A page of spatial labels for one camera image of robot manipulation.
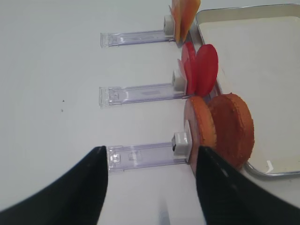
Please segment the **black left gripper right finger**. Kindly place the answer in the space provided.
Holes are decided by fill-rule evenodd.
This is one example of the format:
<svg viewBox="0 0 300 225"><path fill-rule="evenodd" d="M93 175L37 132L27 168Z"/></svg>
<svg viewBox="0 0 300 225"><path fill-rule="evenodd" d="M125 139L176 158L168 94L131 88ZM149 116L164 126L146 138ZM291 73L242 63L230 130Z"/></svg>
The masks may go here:
<svg viewBox="0 0 300 225"><path fill-rule="evenodd" d="M208 225L298 225L300 209L243 176L213 149L200 146L195 171Z"/></svg>

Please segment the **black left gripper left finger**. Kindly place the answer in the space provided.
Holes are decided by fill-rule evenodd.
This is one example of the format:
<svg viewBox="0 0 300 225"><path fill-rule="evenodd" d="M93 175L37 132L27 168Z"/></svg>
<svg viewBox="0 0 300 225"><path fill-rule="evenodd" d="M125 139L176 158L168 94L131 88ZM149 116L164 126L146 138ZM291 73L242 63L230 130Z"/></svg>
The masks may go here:
<svg viewBox="0 0 300 225"><path fill-rule="evenodd" d="M96 225L108 186L106 147L95 147L33 196L1 211L2 225Z"/></svg>

